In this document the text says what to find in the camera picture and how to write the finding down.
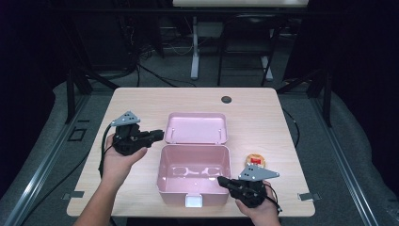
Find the person's right hand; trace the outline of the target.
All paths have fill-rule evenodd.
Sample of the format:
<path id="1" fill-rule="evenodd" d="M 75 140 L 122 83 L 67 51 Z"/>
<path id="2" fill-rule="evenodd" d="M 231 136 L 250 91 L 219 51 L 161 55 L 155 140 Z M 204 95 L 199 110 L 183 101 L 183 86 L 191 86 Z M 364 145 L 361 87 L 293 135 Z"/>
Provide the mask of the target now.
<path id="1" fill-rule="evenodd" d="M 248 208 L 240 200 L 236 200 L 235 203 L 240 212 L 251 219 L 254 226 L 281 226 L 278 209 L 268 199 L 256 208 Z"/>

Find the black metal stand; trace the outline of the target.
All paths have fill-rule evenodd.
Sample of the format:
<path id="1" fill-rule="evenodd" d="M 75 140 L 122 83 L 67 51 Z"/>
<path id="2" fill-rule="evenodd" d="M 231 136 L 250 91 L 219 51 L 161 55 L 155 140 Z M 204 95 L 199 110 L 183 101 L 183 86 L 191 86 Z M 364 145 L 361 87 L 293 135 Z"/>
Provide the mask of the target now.
<path id="1" fill-rule="evenodd" d="M 78 89 L 83 95 L 89 95 L 93 91 L 91 84 L 88 82 L 89 78 L 100 82 L 112 90 L 118 88 L 116 84 L 92 70 L 82 67 L 70 67 L 66 77 L 68 106 L 66 123 L 70 123 L 76 114 L 75 89 Z"/>
<path id="2" fill-rule="evenodd" d="M 306 90 L 309 98 L 318 98 L 320 93 L 323 93 L 322 103 L 322 118 L 328 127 L 331 126 L 330 109 L 332 96 L 332 75 L 326 69 L 317 69 L 314 72 L 308 73 L 303 77 L 296 78 L 292 82 L 277 90 L 278 94 L 288 92 L 296 88 L 300 84 L 310 81 L 308 89 Z"/>

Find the person's left hand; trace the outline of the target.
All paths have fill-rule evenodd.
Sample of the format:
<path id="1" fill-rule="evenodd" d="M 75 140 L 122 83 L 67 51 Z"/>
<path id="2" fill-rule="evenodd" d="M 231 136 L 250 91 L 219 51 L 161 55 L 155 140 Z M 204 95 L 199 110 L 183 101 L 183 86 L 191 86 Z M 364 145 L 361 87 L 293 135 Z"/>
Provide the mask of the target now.
<path id="1" fill-rule="evenodd" d="M 101 187 L 118 190 L 130 173 L 133 164 L 143 158 L 148 149 L 144 147 L 131 155 L 122 155 L 113 147 L 113 135 L 106 139 L 106 148 Z"/>

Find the white desk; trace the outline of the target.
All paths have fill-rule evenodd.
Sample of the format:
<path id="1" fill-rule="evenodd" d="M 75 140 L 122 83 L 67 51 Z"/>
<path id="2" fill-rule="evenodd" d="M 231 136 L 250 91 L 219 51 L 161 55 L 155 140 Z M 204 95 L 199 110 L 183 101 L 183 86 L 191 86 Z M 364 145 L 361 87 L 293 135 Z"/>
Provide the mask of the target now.
<path id="1" fill-rule="evenodd" d="M 172 0 L 173 7 L 184 9 L 197 8 L 306 8 L 310 0 Z M 199 78 L 200 52 L 198 35 L 198 16 L 193 16 L 193 58 L 191 79 Z"/>

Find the black chair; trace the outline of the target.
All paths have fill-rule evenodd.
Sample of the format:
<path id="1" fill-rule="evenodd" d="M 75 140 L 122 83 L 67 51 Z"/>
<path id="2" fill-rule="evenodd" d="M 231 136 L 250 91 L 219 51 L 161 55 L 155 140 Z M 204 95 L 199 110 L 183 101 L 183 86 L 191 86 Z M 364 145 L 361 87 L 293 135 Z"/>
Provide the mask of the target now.
<path id="1" fill-rule="evenodd" d="M 224 70 L 261 70 L 263 86 L 284 25 L 282 16 L 266 14 L 238 14 L 226 20 L 217 48 L 217 84 L 221 85 Z"/>

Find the pink plastic storage box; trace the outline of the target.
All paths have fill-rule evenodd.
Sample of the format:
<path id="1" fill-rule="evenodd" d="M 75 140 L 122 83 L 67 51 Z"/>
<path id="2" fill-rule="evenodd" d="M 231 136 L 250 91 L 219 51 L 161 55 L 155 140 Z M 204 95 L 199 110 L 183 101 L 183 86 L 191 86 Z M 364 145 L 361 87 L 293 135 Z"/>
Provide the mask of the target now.
<path id="1" fill-rule="evenodd" d="M 231 176 L 226 117 L 222 113 L 174 112 L 168 116 L 157 187 L 164 203 L 183 207 L 224 205 Z"/>

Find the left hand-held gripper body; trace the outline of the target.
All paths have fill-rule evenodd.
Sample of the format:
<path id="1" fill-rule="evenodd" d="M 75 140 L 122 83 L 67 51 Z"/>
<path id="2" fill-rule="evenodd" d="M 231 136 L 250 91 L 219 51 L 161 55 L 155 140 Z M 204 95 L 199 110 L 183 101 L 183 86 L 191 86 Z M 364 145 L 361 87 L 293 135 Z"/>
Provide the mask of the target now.
<path id="1" fill-rule="evenodd" d="M 111 122 L 116 128 L 113 136 L 113 147 L 117 153 L 131 155 L 143 147 L 152 145 L 152 136 L 149 132 L 139 130 L 140 119 L 132 112 L 127 111 Z"/>

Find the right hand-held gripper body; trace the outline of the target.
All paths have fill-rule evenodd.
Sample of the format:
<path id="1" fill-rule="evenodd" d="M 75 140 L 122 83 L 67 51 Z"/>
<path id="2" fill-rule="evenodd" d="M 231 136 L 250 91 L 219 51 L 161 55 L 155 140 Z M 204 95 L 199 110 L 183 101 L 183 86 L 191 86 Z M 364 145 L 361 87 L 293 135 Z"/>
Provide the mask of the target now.
<path id="1" fill-rule="evenodd" d="M 279 173 L 273 170 L 261 168 L 255 165 L 246 166 L 244 170 L 238 175 L 237 180 L 241 185 L 239 186 L 238 194 L 231 194 L 235 199 L 240 200 L 246 207 L 255 208 L 268 199 L 279 208 L 278 200 L 272 200 L 265 190 L 266 179 L 279 177 Z"/>

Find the round orange snack packet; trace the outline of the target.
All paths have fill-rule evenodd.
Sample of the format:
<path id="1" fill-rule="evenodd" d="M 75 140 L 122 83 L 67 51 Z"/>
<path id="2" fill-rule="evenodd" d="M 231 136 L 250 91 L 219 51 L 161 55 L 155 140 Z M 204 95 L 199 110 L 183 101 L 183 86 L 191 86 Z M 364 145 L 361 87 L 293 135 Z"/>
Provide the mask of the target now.
<path id="1" fill-rule="evenodd" d="M 251 153 L 246 158 L 246 164 L 248 166 L 255 165 L 261 168 L 265 168 L 266 162 L 262 155 L 257 153 Z"/>

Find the aluminium floor rail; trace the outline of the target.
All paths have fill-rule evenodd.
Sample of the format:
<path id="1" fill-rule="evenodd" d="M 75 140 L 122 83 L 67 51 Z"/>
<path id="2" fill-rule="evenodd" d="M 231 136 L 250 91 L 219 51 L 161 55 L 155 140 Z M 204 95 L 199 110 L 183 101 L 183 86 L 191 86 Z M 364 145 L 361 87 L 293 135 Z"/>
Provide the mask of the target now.
<path id="1" fill-rule="evenodd" d="M 66 123 L 67 103 L 60 96 L 56 97 L 49 120 L 5 197 L 0 200 L 0 226 L 19 226 L 27 216 L 60 155 L 61 147 L 72 132 L 76 117 L 89 98 L 88 95 L 78 98 L 75 114 Z"/>
<path id="2" fill-rule="evenodd" d="M 323 118 L 321 104 L 317 99 L 313 98 L 310 98 L 310 103 L 315 111 L 319 123 L 327 134 L 338 169 L 343 177 L 352 201 L 357 207 L 364 226 L 380 226 L 354 172 L 352 171 L 352 168 L 349 165 L 349 162 L 346 159 L 346 156 L 343 153 L 343 148 L 334 129 L 331 126 L 328 126 Z"/>

